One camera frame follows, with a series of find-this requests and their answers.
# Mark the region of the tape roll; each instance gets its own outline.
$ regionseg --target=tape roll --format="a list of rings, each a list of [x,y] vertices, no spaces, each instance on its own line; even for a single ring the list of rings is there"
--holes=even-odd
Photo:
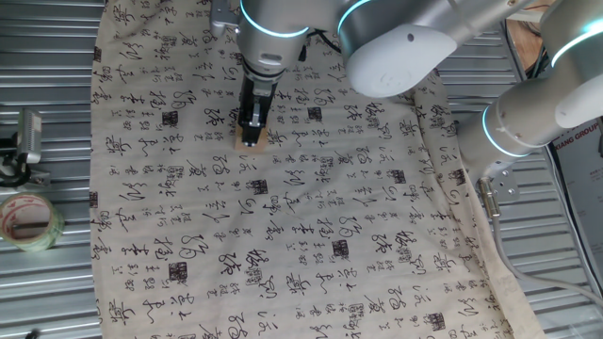
[[[33,226],[19,236],[16,229],[24,225]],[[0,236],[21,250],[40,251],[52,247],[64,228],[63,216],[40,194],[15,194],[0,205]]]

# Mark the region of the corrugated metal surface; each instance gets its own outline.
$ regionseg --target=corrugated metal surface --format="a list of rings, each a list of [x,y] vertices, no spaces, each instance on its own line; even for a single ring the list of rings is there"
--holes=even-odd
[[[100,338],[90,268],[90,72],[102,0],[0,0],[0,136],[20,106],[43,114],[42,161],[52,187],[41,190],[66,218],[65,235],[43,253],[0,241],[0,338]],[[520,80],[505,36],[472,40],[440,73],[458,120],[480,113]],[[544,153],[514,166],[521,200],[504,204],[503,235],[512,261],[538,276],[589,284]],[[0,200],[11,192],[0,191]],[[601,331],[595,307],[575,293],[522,283],[550,338]]]

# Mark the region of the masking tape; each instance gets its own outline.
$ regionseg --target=masking tape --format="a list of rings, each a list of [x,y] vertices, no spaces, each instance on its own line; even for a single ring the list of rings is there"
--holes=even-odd
[[[36,236],[16,239],[13,226],[32,222],[48,225]],[[63,216],[39,194],[15,194],[0,205],[0,236],[21,250],[40,251],[52,247],[64,228]]]

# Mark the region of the blue led ring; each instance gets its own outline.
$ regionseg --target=blue led ring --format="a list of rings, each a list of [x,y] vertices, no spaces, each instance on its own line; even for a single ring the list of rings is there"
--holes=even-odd
[[[341,17],[341,20],[339,20],[339,26],[337,27],[337,35],[339,35],[339,31],[341,30],[341,25],[343,24],[344,21],[346,21],[346,19],[348,18],[348,16],[353,11],[355,11],[357,8],[361,7],[362,5],[364,5],[365,3],[369,2],[369,1],[370,0],[360,0],[357,3],[355,3],[352,7],[350,7],[348,10],[346,10],[346,12]]]
[[[486,113],[488,113],[488,108],[486,108],[485,111],[483,111],[483,116],[481,118],[481,125],[483,125],[483,132],[486,134],[486,136],[488,137],[488,140],[490,140],[490,143],[492,143],[492,145],[494,145],[494,147],[496,147],[499,151],[509,155],[509,156],[514,156],[514,157],[524,157],[524,156],[528,156],[529,154],[525,154],[525,155],[517,155],[517,154],[513,154],[511,152],[507,152],[505,151],[502,147],[498,146],[498,144],[494,141],[494,139],[490,136],[490,133],[488,132],[488,128],[486,127]]]
[[[594,37],[595,35],[603,33],[603,21],[598,21],[598,22],[589,24],[586,26],[586,28],[584,30],[586,31],[586,33],[571,40],[561,50],[559,50],[559,52],[557,52],[557,54],[553,57],[553,60],[550,63],[552,67],[555,67],[555,64],[557,63],[559,58],[562,57],[562,55],[565,54],[565,52],[569,51],[572,47],[583,42],[584,40]]]
[[[252,24],[253,27],[257,28],[257,30],[259,30],[262,33],[268,34],[272,37],[276,37],[276,38],[295,38],[298,37],[302,34],[305,34],[308,29],[310,29],[310,27],[305,27],[304,29],[302,29],[299,32],[294,32],[294,33],[278,33],[278,32],[273,32],[271,30],[268,30],[264,27],[262,27],[261,25],[259,25],[258,23],[256,23],[252,17],[249,16],[249,14],[247,14],[247,11],[245,11],[245,8],[243,7],[243,0],[241,0],[241,12],[243,13],[243,15],[245,16],[245,19],[247,19],[247,21]]]

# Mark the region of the fabric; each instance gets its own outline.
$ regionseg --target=fabric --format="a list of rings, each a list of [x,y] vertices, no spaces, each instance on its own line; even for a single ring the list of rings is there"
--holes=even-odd
[[[90,215],[105,338],[544,338],[465,180],[436,72],[372,100],[308,40],[264,153],[236,152],[234,32],[207,1],[110,1]]]

